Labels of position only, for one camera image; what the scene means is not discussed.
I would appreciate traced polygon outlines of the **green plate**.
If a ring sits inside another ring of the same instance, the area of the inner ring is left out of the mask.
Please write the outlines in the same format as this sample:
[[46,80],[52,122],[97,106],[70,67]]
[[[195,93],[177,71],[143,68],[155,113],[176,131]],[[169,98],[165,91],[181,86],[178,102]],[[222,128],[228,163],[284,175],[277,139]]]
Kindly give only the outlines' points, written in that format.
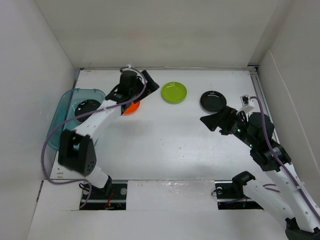
[[171,104],[181,103],[187,97],[187,94],[187,88],[176,81],[166,83],[161,89],[162,98]]

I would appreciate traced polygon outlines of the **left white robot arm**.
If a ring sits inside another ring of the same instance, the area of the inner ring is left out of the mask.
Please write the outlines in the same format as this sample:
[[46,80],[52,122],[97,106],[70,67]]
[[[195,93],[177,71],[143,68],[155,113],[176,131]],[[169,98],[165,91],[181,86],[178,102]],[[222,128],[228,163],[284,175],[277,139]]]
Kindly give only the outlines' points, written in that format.
[[146,70],[122,68],[119,83],[100,106],[87,112],[88,118],[77,127],[62,131],[58,163],[89,181],[98,197],[107,198],[112,192],[112,178],[99,167],[95,144],[102,131],[123,115],[132,103],[143,100],[159,87]]

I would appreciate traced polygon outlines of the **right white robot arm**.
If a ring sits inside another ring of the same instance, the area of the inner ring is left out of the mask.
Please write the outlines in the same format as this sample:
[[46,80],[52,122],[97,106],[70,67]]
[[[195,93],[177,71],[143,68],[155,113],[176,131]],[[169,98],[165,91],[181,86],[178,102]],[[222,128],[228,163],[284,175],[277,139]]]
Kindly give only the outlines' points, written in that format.
[[320,238],[320,208],[300,181],[286,150],[272,139],[274,125],[267,115],[261,111],[245,118],[243,111],[226,106],[200,121],[210,131],[219,129],[221,135],[233,135],[248,146],[253,161],[276,187],[269,190],[252,173],[243,171],[215,184],[221,207],[231,209],[252,200],[276,219],[289,240]]

